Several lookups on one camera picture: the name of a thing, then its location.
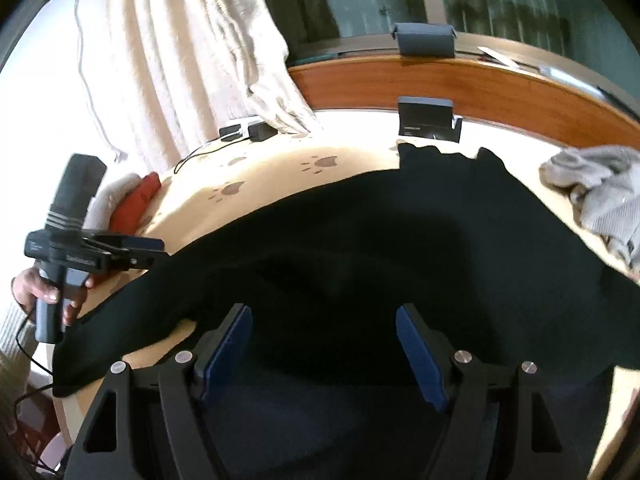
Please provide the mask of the white sleeve left forearm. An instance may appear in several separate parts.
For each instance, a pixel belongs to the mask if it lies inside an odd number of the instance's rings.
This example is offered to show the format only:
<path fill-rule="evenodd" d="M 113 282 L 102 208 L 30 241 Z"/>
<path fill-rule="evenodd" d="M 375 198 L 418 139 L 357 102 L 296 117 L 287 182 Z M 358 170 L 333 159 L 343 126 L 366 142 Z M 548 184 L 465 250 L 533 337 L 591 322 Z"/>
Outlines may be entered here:
<path fill-rule="evenodd" d="M 37 348 L 35 325 L 17 304 L 1 310 L 0 344 L 1 417 L 6 418 L 12 414 L 13 402 L 25 392 L 29 357 Z"/>

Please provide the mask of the person left hand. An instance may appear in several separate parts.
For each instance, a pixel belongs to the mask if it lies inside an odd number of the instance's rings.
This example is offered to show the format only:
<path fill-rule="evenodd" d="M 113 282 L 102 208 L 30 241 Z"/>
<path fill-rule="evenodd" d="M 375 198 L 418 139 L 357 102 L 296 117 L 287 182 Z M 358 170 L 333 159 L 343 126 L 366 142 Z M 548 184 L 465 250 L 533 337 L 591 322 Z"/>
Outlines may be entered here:
<path fill-rule="evenodd" d="M 70 290 L 65 296 L 66 299 L 70 300 L 62 314 L 65 326 L 71 326 L 75 323 L 82 306 L 87 300 L 88 290 L 92 289 L 93 286 L 94 278 L 89 276 L 82 286 Z M 11 292 L 14 300 L 21 306 L 31 321 L 35 319 L 35 303 L 37 299 L 44 301 L 46 304 L 56 304 L 61 298 L 60 291 L 55 286 L 47 283 L 34 266 L 22 271 L 12 280 Z"/>

